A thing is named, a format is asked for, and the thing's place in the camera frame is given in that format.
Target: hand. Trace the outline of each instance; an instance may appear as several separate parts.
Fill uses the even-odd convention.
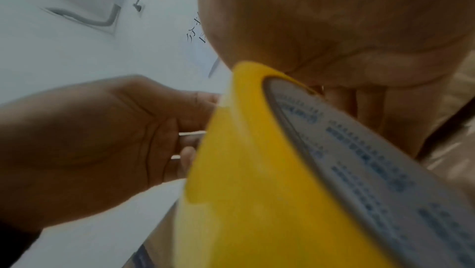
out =
[[[218,95],[145,77],[46,91],[0,108],[0,219],[22,230],[96,214],[183,178]],[[180,159],[171,159],[172,155]]]
[[[232,67],[253,60],[317,89],[415,155],[472,42],[473,0],[198,0]]]

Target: yellow tape roll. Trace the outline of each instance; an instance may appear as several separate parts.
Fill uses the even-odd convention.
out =
[[[441,209],[471,235],[472,210],[411,159],[295,80],[246,62],[179,201],[174,259],[177,268],[471,267],[461,260],[474,258],[470,242]]]

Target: tape roll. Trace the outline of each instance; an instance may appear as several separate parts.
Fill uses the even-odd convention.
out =
[[[286,75],[234,69],[180,198],[178,268],[475,267],[475,214]]]

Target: skin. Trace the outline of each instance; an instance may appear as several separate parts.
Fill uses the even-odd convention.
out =
[[[218,95],[140,76],[54,89],[0,108],[0,217],[25,231],[119,205],[186,176]],[[181,159],[171,159],[181,155]]]
[[[252,60],[323,92],[414,156],[469,51],[473,0],[198,0],[229,66]]]

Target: cardboard box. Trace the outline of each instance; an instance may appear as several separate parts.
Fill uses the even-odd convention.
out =
[[[176,203],[123,268],[172,268]]]

